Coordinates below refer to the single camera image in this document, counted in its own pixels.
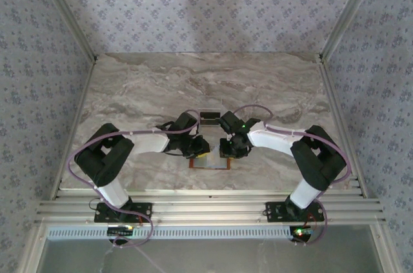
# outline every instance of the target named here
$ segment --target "blue patterned wallpaper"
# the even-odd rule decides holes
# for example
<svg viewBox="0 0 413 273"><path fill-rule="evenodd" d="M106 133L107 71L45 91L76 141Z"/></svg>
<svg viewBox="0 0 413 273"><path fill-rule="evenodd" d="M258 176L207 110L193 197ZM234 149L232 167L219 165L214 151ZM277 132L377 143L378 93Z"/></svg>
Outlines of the blue patterned wallpaper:
<svg viewBox="0 0 413 273"><path fill-rule="evenodd" d="M319 52L347 0L67 0L102 52Z"/></svg>
<svg viewBox="0 0 413 273"><path fill-rule="evenodd" d="M0 0L0 272L49 196L90 66L51 0Z"/></svg>
<svg viewBox="0 0 413 273"><path fill-rule="evenodd" d="M364 0L330 66L359 160L413 272L413 0Z"/></svg>

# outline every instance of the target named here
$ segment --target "glass panel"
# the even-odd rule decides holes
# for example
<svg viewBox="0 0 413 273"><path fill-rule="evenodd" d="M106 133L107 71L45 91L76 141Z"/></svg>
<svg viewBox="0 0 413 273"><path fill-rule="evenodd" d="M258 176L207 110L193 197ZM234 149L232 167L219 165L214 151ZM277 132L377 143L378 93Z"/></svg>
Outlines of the glass panel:
<svg viewBox="0 0 413 273"><path fill-rule="evenodd" d="M141 249L166 273L382 272L369 226L329 227L319 243L285 240L152 240ZM159 272L134 248L109 241L48 241L37 273Z"/></svg>

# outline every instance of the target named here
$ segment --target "black mounting plate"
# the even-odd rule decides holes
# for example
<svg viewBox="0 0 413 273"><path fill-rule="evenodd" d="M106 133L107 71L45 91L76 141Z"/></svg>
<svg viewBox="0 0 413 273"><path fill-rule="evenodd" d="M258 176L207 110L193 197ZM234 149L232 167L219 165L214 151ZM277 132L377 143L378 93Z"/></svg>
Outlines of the black mounting plate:
<svg viewBox="0 0 413 273"><path fill-rule="evenodd" d="M305 223L306 221L314 221L313 219L308 219L308 214L312 214L317 222L324 221L323 211L320 204L317 202L311 202L302 216L291 216L286 214L286 211L287 206L285 202L266 202L263 214L266 215L269 223L288 223L296 221Z"/></svg>
<svg viewBox="0 0 413 273"><path fill-rule="evenodd" d="M152 216L152 203L131 203L128 210L142 213L149 218ZM119 213L113 211L105 203L99 203L96 206L95 212L95 223L118 223L119 222ZM122 220L122 223L148 223L145 218L141 218L136 215L126 215Z"/></svg>

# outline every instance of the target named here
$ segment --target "marble tabletop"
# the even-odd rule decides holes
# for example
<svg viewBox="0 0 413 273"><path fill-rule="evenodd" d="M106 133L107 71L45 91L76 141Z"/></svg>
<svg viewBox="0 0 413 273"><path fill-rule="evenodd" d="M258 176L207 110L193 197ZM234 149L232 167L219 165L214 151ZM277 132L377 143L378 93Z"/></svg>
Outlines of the marble tabletop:
<svg viewBox="0 0 413 273"><path fill-rule="evenodd" d="M99 56L72 150L104 123L111 122L120 130L141 130L175 120L189 108L226 112L249 103L269 107L274 113L272 125L308 128L317 124L338 140L312 54L125 53ZM247 108L239 116L264 119L266 114L258 108ZM216 126L202 126L201 132L212 145L225 137ZM73 168L84 177L74 162ZM301 174L292 157L253 148L248 157L233 160L230 170L191 169L183 157L132 151L119 178L129 190L290 191L301 180ZM65 172L60 187L83 185ZM335 188L347 188L347 184Z"/></svg>

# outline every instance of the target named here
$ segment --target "metal frame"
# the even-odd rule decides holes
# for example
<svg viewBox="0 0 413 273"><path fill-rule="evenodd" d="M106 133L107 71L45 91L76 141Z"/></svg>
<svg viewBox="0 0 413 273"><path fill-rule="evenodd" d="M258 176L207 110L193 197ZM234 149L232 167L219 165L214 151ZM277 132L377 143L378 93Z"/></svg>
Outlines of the metal frame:
<svg viewBox="0 0 413 273"><path fill-rule="evenodd" d="M59 10L59 13L61 14L62 18L65 20L65 23L69 28L69 31L71 31L74 39L79 44L82 52L84 53L86 58L89 59L90 62L93 62L95 55L93 53L92 47L90 47L85 34L83 33L81 27L77 23L76 18L73 15L66 0L53 0L53 2L56 5L56 8Z"/></svg>
<svg viewBox="0 0 413 273"><path fill-rule="evenodd" d="M402 272L401 263L396 255L390 231L378 199L371 198L365 184L363 173L354 152L350 134L343 119L331 76L326 66L316 56L325 93L328 97L332 116L339 131L341 145L346 151L353 168L347 190L329 189L322 197L328 212L329 225L370 225L374 243L383 270ZM81 107L85 100L87 86L82 93L81 102L66 146L64 160L56 179L50 199L42 201L36 221L39 223L30 233L18 272L33 272L41 260L45 238L56 227L78 229L106 229L108 224L97 225L93 222L94 212L89 201L96 196L93 190L59 190L64 161L70 150L79 121ZM264 203L283 201L289 192L273 190L147 190L129 192L134 201L151 202L152 220L157 228L170 227L252 227L271 228L300 223L267 223L263 215Z"/></svg>
<svg viewBox="0 0 413 273"><path fill-rule="evenodd" d="M332 80L330 70L328 69L325 61L321 62L319 57L317 58L317 61L320 67L321 77L323 78L323 82L325 84L326 94L331 106L333 119L337 129L339 130L339 136L342 144L344 145L345 152L351 162L353 174L358 177L363 196L365 198L371 198L372 194L368 191L363 171L357 158L356 149L354 148L350 132L348 131L347 124L345 123L344 114L339 105L339 99L336 89L334 88L334 82ZM374 243L376 244L377 252L379 254L384 272L403 272L404 270L396 253L395 244L392 240L387 223L371 225L370 229L372 231Z"/></svg>
<svg viewBox="0 0 413 273"><path fill-rule="evenodd" d="M321 51L323 62L330 59L337 45L340 43L343 34L346 32L348 26L356 15L356 12L362 2L363 0L347 0L344 9L341 11L339 18L334 25L334 28L331 31L330 35L328 36L324 48Z"/></svg>

